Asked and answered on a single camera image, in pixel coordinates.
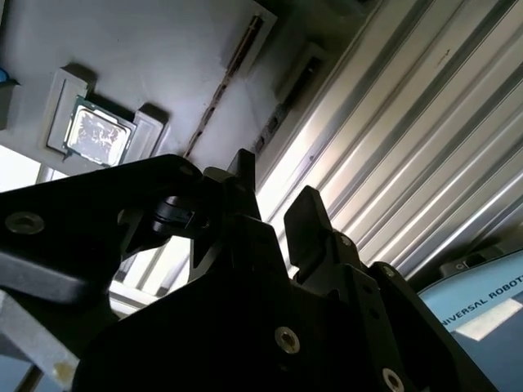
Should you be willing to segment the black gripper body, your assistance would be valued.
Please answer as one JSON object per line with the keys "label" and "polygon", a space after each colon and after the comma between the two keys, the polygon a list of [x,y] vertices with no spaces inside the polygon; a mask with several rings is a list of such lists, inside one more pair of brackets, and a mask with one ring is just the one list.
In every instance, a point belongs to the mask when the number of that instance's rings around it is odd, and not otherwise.
{"label": "black gripper body", "polygon": [[348,302],[285,276],[214,272],[104,330],[76,391],[385,391],[374,285]]}

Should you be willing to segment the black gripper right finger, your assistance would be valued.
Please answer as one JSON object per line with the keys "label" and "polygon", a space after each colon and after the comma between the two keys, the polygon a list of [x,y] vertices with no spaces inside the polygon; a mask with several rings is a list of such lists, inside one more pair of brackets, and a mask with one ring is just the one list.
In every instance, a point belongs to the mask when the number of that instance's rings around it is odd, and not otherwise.
{"label": "black gripper right finger", "polygon": [[318,190],[305,187],[284,215],[296,283],[324,300],[325,388],[348,391],[494,391],[403,276],[366,266],[332,227]]}

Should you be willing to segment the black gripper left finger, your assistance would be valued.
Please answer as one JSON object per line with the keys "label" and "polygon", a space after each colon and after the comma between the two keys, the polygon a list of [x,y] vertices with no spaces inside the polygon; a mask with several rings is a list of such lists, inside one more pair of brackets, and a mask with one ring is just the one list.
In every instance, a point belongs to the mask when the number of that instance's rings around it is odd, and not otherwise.
{"label": "black gripper left finger", "polygon": [[229,270],[288,278],[254,180],[240,150],[227,171],[164,155],[2,194],[2,338],[35,365],[78,366],[126,319],[110,308],[120,265],[176,237],[191,241],[186,285]]}

